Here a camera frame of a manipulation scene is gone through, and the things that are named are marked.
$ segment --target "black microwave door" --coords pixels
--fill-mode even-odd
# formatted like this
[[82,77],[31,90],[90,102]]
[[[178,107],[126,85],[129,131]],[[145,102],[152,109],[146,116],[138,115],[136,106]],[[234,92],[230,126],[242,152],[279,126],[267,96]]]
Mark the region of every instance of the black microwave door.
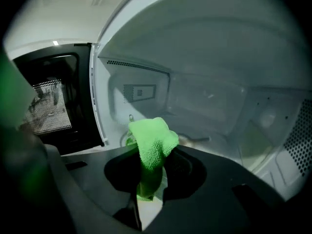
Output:
[[14,59],[37,93],[20,128],[61,155],[103,145],[90,92],[90,51],[90,44],[67,44]]

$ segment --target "perforated vent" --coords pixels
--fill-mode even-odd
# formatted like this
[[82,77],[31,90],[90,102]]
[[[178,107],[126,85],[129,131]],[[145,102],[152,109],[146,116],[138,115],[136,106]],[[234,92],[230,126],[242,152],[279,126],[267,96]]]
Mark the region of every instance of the perforated vent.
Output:
[[65,107],[61,81],[47,81],[34,85],[33,88],[37,95],[20,128],[35,135],[72,128]]
[[121,65],[121,66],[128,66],[128,67],[135,67],[135,68],[147,68],[141,65],[137,64],[132,64],[128,62],[122,62],[122,61],[114,61],[114,60],[109,60],[107,61],[107,64],[113,64],[113,65]]
[[312,165],[312,100],[303,101],[298,119],[284,147],[304,176]]

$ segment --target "green cloth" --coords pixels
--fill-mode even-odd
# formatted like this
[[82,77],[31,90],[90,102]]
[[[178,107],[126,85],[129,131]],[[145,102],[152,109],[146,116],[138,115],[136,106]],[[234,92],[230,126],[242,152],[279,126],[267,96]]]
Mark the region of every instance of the green cloth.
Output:
[[129,123],[141,158],[141,181],[136,194],[141,200],[153,200],[162,180],[162,167],[171,150],[179,144],[178,135],[170,131],[162,118]]

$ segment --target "door mesh screen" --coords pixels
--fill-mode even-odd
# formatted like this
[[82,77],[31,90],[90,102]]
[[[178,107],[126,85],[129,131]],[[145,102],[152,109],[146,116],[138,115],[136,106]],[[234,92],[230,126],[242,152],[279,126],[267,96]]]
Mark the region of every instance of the door mesh screen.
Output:
[[61,80],[39,83],[33,88],[37,95],[20,128],[35,135],[72,128],[65,107]]

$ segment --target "green microfiber cloth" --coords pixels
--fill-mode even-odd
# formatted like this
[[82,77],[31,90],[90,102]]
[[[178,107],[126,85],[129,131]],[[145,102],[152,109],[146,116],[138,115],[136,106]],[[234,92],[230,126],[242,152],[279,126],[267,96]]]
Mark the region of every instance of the green microfiber cloth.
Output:
[[162,167],[171,150],[179,144],[178,135],[169,130],[162,118],[142,119],[129,123],[141,159],[138,199],[151,201],[162,180]]

